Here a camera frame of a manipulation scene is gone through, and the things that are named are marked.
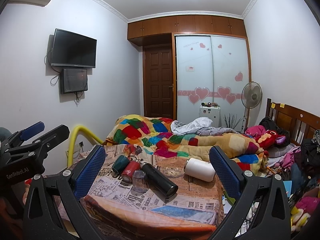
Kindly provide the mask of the standing electric fan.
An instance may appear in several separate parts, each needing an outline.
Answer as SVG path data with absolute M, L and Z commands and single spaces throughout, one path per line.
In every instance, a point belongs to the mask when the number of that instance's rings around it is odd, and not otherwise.
M 247 83 L 241 94 L 241 102 L 245 108 L 244 116 L 241 124 L 241 132 L 244 133 L 249 118 L 249 110 L 257 107 L 263 97 L 263 92 L 261 86 L 257 82 Z

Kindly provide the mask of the colourful patchwork blanket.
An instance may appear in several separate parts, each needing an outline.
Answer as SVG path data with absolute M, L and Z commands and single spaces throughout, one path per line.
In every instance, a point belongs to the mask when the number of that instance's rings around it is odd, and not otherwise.
M 268 153 L 254 139 L 239 133 L 199 136 L 175 135 L 169 118 L 148 118 L 130 114 L 119 117 L 104 145 L 141 147 L 143 153 L 164 158 L 196 158 L 209 161 L 209 150 L 219 146 L 242 170 L 255 175 L 266 168 Z

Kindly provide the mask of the wall-mounted black television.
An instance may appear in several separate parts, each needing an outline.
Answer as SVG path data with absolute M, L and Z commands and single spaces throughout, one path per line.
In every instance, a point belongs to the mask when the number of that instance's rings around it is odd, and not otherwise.
M 97 40 L 55 29 L 50 65 L 53 67 L 95 68 Z

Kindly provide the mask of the clear glass cup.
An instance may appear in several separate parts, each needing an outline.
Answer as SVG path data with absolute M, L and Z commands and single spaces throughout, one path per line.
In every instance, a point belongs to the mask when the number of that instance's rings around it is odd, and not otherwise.
M 147 175 L 143 170 L 136 170 L 133 173 L 132 188 L 139 193 L 146 193 L 148 191 Z

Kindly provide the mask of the newspaper print cloth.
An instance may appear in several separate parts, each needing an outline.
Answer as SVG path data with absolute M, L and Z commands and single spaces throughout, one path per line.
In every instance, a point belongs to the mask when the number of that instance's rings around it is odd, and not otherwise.
M 205 182 L 186 174 L 169 178 L 178 191 L 167 198 L 154 186 L 146 193 L 112 171 L 120 155 L 141 163 L 184 169 L 186 159 L 143 153 L 140 147 L 106 146 L 106 159 L 88 194 L 80 199 L 106 239 L 207 239 L 224 218 L 222 184 L 215 176 Z

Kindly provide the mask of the brown wooden door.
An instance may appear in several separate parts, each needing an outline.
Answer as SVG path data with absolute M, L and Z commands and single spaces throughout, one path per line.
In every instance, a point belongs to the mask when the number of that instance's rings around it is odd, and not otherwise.
M 143 51 L 144 115 L 174 117 L 172 47 L 145 47 Z

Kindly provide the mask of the wooden bed headboard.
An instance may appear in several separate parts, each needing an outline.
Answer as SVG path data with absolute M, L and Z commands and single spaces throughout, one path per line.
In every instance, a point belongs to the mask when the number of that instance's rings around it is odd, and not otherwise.
M 269 116 L 279 128 L 288 131 L 290 142 L 300 145 L 304 139 L 311 139 L 319 130 L 320 118 L 312 113 L 267 99 L 266 116 Z

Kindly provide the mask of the red plush toy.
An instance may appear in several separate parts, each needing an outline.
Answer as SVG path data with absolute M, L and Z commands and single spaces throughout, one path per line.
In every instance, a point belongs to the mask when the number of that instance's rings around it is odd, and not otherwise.
M 281 146 L 286 141 L 286 135 L 279 135 L 274 130 L 267 130 L 263 135 L 255 138 L 255 141 L 264 150 L 274 146 Z

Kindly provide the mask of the dark green ceramic cup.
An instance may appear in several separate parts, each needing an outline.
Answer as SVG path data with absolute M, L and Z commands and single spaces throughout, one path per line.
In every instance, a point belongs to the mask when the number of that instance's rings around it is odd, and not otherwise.
M 115 174 L 121 174 L 130 163 L 130 158 L 120 155 L 112 165 L 112 171 Z

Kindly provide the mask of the red insulated cup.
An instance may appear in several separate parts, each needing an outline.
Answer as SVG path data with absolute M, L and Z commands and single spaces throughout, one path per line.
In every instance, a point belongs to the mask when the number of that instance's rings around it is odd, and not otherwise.
M 129 162 L 127 167 L 125 167 L 124 171 L 121 173 L 121 178 L 126 183 L 132 183 L 133 174 L 136 170 L 140 169 L 140 162 L 136 160 L 132 160 Z

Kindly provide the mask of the white sliding wardrobe with hearts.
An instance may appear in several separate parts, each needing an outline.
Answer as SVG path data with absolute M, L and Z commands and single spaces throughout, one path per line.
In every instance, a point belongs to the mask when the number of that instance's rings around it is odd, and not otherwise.
M 177 117 L 189 123 L 199 117 L 202 102 L 221 107 L 220 126 L 224 115 L 243 118 L 241 102 L 244 86 L 249 83 L 247 41 L 222 35 L 177 35 L 176 89 Z

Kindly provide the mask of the small black wall monitor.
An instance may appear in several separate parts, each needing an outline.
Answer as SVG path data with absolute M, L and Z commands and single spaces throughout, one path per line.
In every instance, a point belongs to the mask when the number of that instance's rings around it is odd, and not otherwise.
M 88 90 L 87 69 L 63 68 L 60 72 L 60 93 L 77 93 Z

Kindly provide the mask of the glass ashtray dish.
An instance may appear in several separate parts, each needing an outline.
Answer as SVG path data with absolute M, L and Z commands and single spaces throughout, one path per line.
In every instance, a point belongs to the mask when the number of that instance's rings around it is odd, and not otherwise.
M 180 167 L 160 166 L 159 171 L 167 178 L 179 178 L 184 176 L 184 170 Z

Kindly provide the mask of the dry twig decoration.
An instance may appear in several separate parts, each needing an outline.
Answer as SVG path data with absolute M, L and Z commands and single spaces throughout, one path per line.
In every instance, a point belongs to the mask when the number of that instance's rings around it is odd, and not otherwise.
M 223 117 L 225 127 L 236 129 L 236 127 L 242 122 L 243 118 L 239 118 L 237 114 L 224 115 Z

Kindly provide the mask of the black thermos bottle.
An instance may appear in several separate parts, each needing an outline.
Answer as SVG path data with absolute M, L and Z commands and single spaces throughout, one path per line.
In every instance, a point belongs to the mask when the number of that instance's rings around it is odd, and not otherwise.
M 178 191 L 178 186 L 150 163 L 144 163 L 142 171 L 145 172 L 148 182 L 165 197 L 172 197 Z

